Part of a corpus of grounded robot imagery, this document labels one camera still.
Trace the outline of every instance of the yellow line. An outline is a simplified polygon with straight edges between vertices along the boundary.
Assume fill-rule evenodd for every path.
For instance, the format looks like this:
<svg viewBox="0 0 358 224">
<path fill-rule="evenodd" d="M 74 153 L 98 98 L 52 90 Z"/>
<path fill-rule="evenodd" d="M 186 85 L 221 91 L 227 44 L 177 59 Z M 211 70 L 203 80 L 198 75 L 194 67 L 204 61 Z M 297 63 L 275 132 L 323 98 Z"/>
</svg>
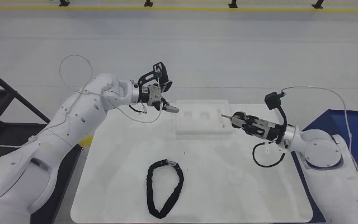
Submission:
<svg viewBox="0 0 358 224">
<path fill-rule="evenodd" d="M 117 11 L 117 10 L 149 10 L 149 11 L 233 11 L 233 12 L 328 12 L 358 13 L 358 9 L 324 8 L 212 8 L 212 7 L 134 7 L 134 6 L 0 6 L 0 10 L 72 10 L 72 11 Z"/>
<path fill-rule="evenodd" d="M 80 146 L 91 146 L 93 140 L 93 136 L 87 136 L 84 140 L 79 142 Z"/>
<path fill-rule="evenodd" d="M 230 1 L 161 1 L 152 0 L 153 3 L 163 4 L 228 4 Z M 143 3 L 143 1 L 130 1 L 130 0 L 101 0 L 105 4 L 121 4 L 121 3 Z M 312 2 L 236 2 L 236 4 L 250 4 L 250 5 L 310 5 Z M 342 6 L 358 6 L 354 2 L 324 2 L 324 5 L 342 5 Z"/>
<path fill-rule="evenodd" d="M 0 0 L 0 3 L 48 3 L 47 0 Z M 131 1 L 131 0 L 100 0 L 101 3 L 105 4 L 121 4 L 121 3 L 143 3 L 143 1 Z M 164 4 L 227 4 L 226 1 L 161 1 L 161 0 L 152 0 L 154 3 L 164 3 Z M 245 2 L 238 1 L 237 4 L 248 4 L 248 5 L 308 5 L 312 2 Z M 356 2 L 324 2 L 324 5 L 335 5 L 335 6 L 358 6 Z"/>
</svg>

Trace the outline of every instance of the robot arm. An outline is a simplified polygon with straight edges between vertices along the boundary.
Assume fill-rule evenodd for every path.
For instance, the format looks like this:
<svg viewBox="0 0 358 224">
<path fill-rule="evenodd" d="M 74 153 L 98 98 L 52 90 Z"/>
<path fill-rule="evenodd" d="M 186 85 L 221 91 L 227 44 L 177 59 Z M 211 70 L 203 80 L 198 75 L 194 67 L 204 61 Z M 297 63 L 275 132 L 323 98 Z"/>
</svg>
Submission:
<svg viewBox="0 0 358 224">
<path fill-rule="evenodd" d="M 265 97 L 265 103 L 270 110 L 278 108 L 284 118 L 283 125 L 246 115 L 244 112 L 236 112 L 233 116 L 222 116 L 230 119 L 234 128 L 241 128 L 246 134 L 275 142 L 287 151 L 301 153 L 312 167 L 322 169 L 337 166 L 342 156 L 332 136 L 317 129 L 301 132 L 298 126 L 287 124 L 286 115 L 281 108 L 280 98 L 283 96 L 284 93 L 273 92 Z"/>
<path fill-rule="evenodd" d="M 158 83 L 146 85 L 150 81 Z M 177 113 L 178 109 L 161 97 L 171 84 L 160 62 L 138 83 L 100 74 L 73 94 L 39 134 L 0 157 L 0 220 L 8 224 L 30 223 L 30 214 L 51 196 L 62 159 L 105 120 L 109 110 L 146 103 L 157 110 L 162 105 L 162 110 Z"/>
</svg>

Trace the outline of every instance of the table surface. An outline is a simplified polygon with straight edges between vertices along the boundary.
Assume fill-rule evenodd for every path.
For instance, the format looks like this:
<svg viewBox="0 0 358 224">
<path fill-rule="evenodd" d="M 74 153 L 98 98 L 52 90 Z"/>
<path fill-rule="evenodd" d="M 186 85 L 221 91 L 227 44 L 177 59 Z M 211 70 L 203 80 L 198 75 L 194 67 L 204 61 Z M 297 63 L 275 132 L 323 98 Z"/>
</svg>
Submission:
<svg viewBox="0 0 358 224">
<path fill-rule="evenodd" d="M 266 105 L 231 105 L 261 119 L 278 122 Z M 157 116 L 135 115 L 142 120 Z M 175 114 L 142 124 L 118 110 L 109 111 L 98 127 L 71 209 L 77 223 L 263 223 L 308 222 L 312 208 L 288 153 L 279 165 L 266 169 L 252 159 L 260 139 L 235 130 L 231 135 L 176 135 Z M 256 157 L 271 164 L 280 157 L 258 148 Z M 162 220 L 147 208 L 145 178 L 149 166 L 169 159 L 185 177 L 179 200 Z M 159 210 L 177 185 L 170 166 L 153 175 L 154 202 Z"/>
</svg>

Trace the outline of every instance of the floor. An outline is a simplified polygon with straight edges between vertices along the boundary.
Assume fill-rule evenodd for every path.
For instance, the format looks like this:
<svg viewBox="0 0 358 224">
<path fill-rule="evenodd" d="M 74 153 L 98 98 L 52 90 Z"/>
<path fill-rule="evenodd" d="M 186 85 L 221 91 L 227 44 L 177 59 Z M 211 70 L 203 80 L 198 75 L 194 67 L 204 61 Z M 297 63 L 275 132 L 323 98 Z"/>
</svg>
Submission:
<svg viewBox="0 0 358 224">
<path fill-rule="evenodd" d="M 80 54 L 93 74 L 137 79 L 162 61 L 173 88 L 169 101 L 227 99 L 264 103 L 287 86 L 320 86 L 358 110 L 358 17 L 354 13 L 203 11 L 0 11 L 0 77 L 52 117 L 71 95 L 59 75 L 61 60 Z M 86 62 L 63 64 L 78 88 Z M 339 98 L 320 90 L 288 90 L 288 121 L 305 127 Z M 14 102 L 5 122 L 41 122 Z M 56 223 L 71 223 L 72 205 L 88 154 L 82 153 Z"/>
</svg>

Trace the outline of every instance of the white foam block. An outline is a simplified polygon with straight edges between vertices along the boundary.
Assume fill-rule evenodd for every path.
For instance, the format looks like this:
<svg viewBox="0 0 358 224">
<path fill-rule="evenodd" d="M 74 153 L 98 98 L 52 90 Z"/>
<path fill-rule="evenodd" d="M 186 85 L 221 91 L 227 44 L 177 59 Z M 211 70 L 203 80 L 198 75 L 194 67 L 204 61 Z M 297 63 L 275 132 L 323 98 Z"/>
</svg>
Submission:
<svg viewBox="0 0 358 224">
<path fill-rule="evenodd" d="M 229 119 L 231 116 L 227 100 L 180 100 L 176 116 L 176 134 L 232 134 L 234 129 Z"/>
</svg>

